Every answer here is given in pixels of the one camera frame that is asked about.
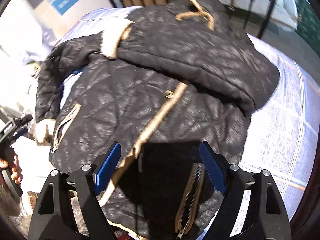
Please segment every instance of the zipper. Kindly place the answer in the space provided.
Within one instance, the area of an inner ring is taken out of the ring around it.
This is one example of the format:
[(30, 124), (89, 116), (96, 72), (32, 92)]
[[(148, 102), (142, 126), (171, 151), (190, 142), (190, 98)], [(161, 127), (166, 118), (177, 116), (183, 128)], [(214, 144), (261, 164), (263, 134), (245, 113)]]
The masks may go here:
[(192, 226), (196, 205), (198, 204), (199, 195), (203, 182), (203, 164), (202, 163), (194, 163), (192, 167), (191, 174), (189, 177), (189, 181), (187, 183), (188, 189), (186, 189), (184, 195), (185, 199), (183, 201), (181, 213), (178, 212), (178, 236), (176, 239), (181, 238), (184, 233), (187, 233)]
[(74, 118), (78, 114), (80, 107), (81, 107), (81, 105), (76, 103), (75, 106), (73, 107), (73, 109), (70, 111), (70, 113), (62, 120), (62, 122), (58, 126), (56, 133), (54, 135), (54, 139), (53, 139), (53, 148), (52, 148), (53, 153), (57, 150), (63, 136), (65, 135), (65, 133), (67, 131), (67, 129), (69, 128), (72, 121), (74, 120)]

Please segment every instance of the blue gripper pad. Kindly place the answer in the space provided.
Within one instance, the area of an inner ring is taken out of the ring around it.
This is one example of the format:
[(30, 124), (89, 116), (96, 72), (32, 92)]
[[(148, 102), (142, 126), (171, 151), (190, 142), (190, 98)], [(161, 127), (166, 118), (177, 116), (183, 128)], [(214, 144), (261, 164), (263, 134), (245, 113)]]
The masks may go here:
[(228, 161), (223, 155), (214, 153), (206, 141), (200, 143), (199, 152), (214, 188), (225, 195), (228, 190), (226, 186)]
[(98, 155), (92, 163), (93, 165), (97, 165), (93, 172), (94, 192), (96, 195), (99, 195), (101, 191), (106, 189), (120, 156), (120, 143), (114, 142), (106, 154)]

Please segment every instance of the fur lining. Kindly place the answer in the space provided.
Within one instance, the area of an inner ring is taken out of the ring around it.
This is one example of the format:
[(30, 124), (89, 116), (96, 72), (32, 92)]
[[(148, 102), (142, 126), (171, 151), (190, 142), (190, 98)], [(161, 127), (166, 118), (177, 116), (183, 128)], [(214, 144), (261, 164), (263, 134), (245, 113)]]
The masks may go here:
[(44, 119), (36, 124), (35, 138), (37, 145), (51, 145), (53, 140), (53, 130), (56, 124), (55, 119)]
[(102, 33), (101, 53), (108, 58), (116, 58), (116, 50), (122, 38), (129, 36), (125, 32), (129, 25), (133, 23), (128, 19), (110, 19), (105, 31)]

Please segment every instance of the green panel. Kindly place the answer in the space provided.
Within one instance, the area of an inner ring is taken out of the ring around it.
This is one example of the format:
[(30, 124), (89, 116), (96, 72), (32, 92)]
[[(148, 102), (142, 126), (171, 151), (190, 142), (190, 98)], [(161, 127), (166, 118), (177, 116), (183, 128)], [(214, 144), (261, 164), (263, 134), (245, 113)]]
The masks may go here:
[(320, 21), (306, 0), (297, 3), (300, 21), (296, 33), (302, 37), (320, 57)]

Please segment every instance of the jacket pocket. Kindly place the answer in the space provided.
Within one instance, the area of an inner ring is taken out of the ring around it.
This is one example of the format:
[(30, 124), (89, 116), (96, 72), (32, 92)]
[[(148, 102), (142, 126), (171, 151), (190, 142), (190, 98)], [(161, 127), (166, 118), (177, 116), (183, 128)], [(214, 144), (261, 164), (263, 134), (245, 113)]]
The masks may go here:
[(183, 234), (188, 233), (192, 227), (203, 179), (204, 165), (202, 163), (194, 163), (175, 218), (175, 232), (178, 233), (177, 238), (181, 238)]
[(60, 125), (58, 126), (53, 139), (53, 149), (52, 152), (55, 152), (59, 147), (63, 136), (65, 135), (66, 131), (68, 130), (69, 126), (71, 125), (72, 121), (80, 111), (81, 105), (76, 103), (70, 113), (62, 120)]

